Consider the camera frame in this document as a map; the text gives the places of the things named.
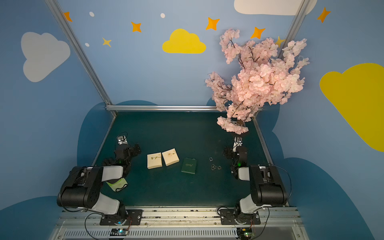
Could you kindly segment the white box base black insert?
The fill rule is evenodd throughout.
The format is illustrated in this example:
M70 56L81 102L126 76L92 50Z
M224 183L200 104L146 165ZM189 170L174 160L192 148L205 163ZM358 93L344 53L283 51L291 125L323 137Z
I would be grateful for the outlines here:
M147 168L155 169L160 168L163 166L162 163L162 154L161 153L155 153L155 154L149 154L147 155Z

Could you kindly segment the white lotus box lid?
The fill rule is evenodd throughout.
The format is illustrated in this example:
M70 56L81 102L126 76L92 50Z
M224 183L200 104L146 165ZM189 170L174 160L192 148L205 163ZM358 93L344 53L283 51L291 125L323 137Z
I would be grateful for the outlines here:
M125 178L121 178L118 180L110 180L107 181L107 184L114 192L120 192L128 186L128 182Z

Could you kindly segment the white flower gift box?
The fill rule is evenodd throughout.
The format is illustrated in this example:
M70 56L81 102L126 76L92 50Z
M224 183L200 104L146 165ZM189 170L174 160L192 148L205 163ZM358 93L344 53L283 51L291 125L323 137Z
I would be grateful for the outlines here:
M162 157L167 167L180 161L175 148L162 152Z

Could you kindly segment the green jewelry box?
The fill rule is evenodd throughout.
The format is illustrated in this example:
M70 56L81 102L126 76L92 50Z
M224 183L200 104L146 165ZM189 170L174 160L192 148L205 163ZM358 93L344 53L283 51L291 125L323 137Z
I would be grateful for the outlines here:
M187 173L187 174L195 174L196 168L197 168L196 159L185 158L183 161L181 172Z

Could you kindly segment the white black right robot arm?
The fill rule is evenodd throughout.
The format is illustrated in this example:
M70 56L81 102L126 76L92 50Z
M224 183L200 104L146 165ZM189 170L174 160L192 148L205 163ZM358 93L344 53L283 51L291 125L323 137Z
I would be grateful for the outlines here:
M250 184L250 194L239 200L235 207L236 217L251 215L266 207L281 207L287 203L289 194L276 166L248 166L248 150L242 146L226 147L224 156L232 161L231 173L235 179Z

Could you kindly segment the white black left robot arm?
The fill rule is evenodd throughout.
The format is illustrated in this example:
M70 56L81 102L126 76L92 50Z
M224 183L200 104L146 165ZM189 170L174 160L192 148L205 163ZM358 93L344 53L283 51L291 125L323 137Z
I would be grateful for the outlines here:
M132 158L141 153L138 144L119 144L114 159L104 159L101 166L74 167L64 181L57 197L57 204L68 212L82 209L107 216L123 216L124 204L101 193L106 183L114 192L128 186L125 177L132 167Z

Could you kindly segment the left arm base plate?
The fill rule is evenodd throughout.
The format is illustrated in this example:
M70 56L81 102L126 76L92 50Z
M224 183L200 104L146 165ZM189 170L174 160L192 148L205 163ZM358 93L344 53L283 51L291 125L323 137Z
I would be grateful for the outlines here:
M125 213L115 215L104 215L101 218L100 226L138 226L141 223L143 210L128 209Z

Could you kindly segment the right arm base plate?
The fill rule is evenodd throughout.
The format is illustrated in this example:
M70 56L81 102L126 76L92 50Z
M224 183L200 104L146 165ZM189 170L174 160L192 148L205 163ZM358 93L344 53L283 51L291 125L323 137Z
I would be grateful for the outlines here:
M234 209L219 209L221 225L260 225L258 214L244 214Z

